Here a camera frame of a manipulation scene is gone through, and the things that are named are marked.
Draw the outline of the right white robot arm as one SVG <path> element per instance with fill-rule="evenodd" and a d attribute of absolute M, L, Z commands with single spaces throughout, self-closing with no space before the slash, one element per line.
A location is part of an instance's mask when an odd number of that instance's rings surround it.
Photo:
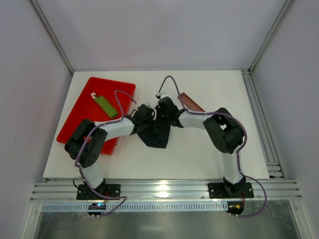
<path fill-rule="evenodd" d="M 246 142 L 246 131 L 225 108 L 212 113 L 178 109 L 168 96 L 158 96 L 157 111 L 160 119 L 180 128 L 206 130 L 215 148 L 221 152 L 224 164 L 223 191 L 229 197 L 238 197 L 246 177 L 240 167 L 240 150 Z"/>

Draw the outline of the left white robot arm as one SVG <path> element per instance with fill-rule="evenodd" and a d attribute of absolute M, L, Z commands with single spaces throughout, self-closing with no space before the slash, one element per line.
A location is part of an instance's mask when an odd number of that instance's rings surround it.
<path fill-rule="evenodd" d="M 120 185 L 107 184 L 96 161 L 104 143 L 111 139 L 141 133 L 153 124 L 155 111 L 148 104 L 142 104 L 132 115 L 120 119 L 93 122 L 84 119 L 80 122 L 64 146 L 65 151 L 75 160 L 83 183 L 77 187 L 78 200 L 119 200 Z"/>

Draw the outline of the black paper napkin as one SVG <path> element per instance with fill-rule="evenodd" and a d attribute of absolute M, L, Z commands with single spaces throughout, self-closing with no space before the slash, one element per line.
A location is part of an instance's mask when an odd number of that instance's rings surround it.
<path fill-rule="evenodd" d="M 165 149 L 170 134 L 170 123 L 154 120 L 145 123 L 137 130 L 137 135 L 147 147 Z"/>

